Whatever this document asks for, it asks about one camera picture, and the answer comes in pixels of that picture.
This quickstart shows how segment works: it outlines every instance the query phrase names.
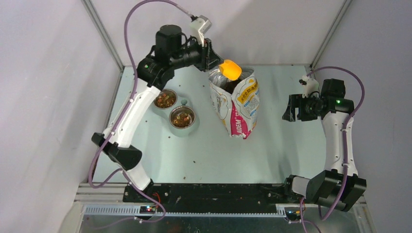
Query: metal corner post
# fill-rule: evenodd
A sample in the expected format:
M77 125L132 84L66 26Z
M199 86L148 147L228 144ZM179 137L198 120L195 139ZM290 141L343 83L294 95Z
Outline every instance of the metal corner post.
M112 40L110 39L106 29L104 28L104 25L100 20L99 14L97 14L96 8L94 7L92 0L82 0L82 3L85 6L86 11L89 13L90 18L93 21L93 24L96 26L97 31L102 37L102 40L106 45L107 49L109 50L110 55L112 55L113 60L116 62L116 65L118 66L120 72L123 72L124 64L121 61L120 56L117 53L116 48Z
M318 51L316 52L315 57L312 60L312 63L310 65L311 68L315 69L316 66L318 65L319 60L321 59L327 45L330 42L330 39L332 38L333 34L336 32L336 29L338 28L339 24L341 23L342 18L344 17L347 9L349 8L350 4L352 3L352 0L344 0L341 8L339 9L338 14L336 15L335 19L333 20L332 25L330 26L329 30L326 33L325 38L323 39L321 46L319 47Z
M106 120L104 122L103 130L106 129L106 127L109 125L110 117L111 117L112 112L113 112L113 106L115 105L115 100L116 100L117 92L119 91L119 86L120 86L122 76L123 76L123 70L121 70L119 75L118 75L116 86L115 86L115 91L113 92L112 100L110 101L109 111L107 112L107 116L106 116Z

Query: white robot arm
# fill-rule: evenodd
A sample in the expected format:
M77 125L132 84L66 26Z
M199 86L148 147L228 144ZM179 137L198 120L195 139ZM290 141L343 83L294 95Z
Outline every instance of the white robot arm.
M213 51L210 39L204 39L204 33L210 26L206 17L193 17L190 27L195 37L191 36L185 43L182 43L182 37L186 36L180 27L162 26L156 33L156 45L152 46L150 53L137 67L139 78L135 80L137 87L134 97L125 100L121 111L103 133L94 133L92 137L92 141L100 147L111 135L103 152L123 168L140 190L144 190L152 181L140 163L141 151L131 146L133 135L144 113L167 81L173 78L176 69L194 65L200 71L208 71L223 62ZM119 118L119 124L113 129Z
M332 206L342 185L344 165L347 166L347 182L336 209L347 211L366 189L366 180L358 178L352 152L351 117L344 129L344 123L354 111L353 101L344 99L345 86L342 80L327 79L322 91L319 83L303 76L299 82L303 93L289 96L288 108L283 115L287 121L296 121L295 108L299 109L297 119L316 120L321 117L326 138L326 161L324 171L312 179L291 175L285 181L285 193L290 196L303 196L308 203ZM343 131L346 131L346 145L343 144ZM347 148L347 163L344 163L344 147Z

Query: white wall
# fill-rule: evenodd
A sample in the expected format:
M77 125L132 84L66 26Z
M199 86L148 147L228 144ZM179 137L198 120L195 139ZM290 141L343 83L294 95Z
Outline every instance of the white wall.
M318 65L345 67L365 85L353 150L379 233L411 232L411 12L410 0L353 1ZM350 76L332 70L317 78L345 80L346 97L359 101Z
M56 232L118 69L81 1L0 2L0 228Z
M174 0L213 26L206 33L215 51L240 64L308 64L312 62L343 0ZM136 0L94 0L119 55L130 65L123 25ZM179 25L190 34L190 19L175 7L148 3L129 21L130 48L146 56L162 25Z

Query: black bracket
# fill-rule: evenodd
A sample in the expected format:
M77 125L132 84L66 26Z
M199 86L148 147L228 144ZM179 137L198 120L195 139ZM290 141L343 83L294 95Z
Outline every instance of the black bracket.
M194 65L205 72L223 62L213 50L210 39L206 38L205 46L202 47L195 37L182 43L183 36L185 34L182 29L176 25L164 25L156 33L156 45L139 62L136 71L148 87L155 86L163 90L166 83L174 77L174 71L179 68Z
M170 187L168 185L153 184L151 182L143 192L157 201L160 199L161 203L169 202ZM130 184L127 184L124 188L123 202L148 203L151 201L139 194Z
M100 147L105 141L104 134L94 133L91 140ZM142 157L142 152L133 146L119 148L117 143L110 142L107 142L103 152L109 156L111 161L118 163L126 171L136 167Z
M343 175L336 171L324 170L313 177L306 188L307 203L330 207L342 185ZM366 190L366 180L347 176L346 185L335 209L347 212Z
M345 85L342 80L326 79L319 97L303 98L302 94L289 95L288 107L282 116L283 120L301 121L323 119L329 112L342 112L350 114L354 110L353 101L344 99Z

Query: pet food bag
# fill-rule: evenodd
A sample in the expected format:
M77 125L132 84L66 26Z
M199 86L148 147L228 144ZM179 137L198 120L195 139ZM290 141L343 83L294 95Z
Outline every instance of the pet food bag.
M259 85L252 68L242 67L237 80L227 79L215 68L209 73L212 105L230 137L247 139L256 126Z

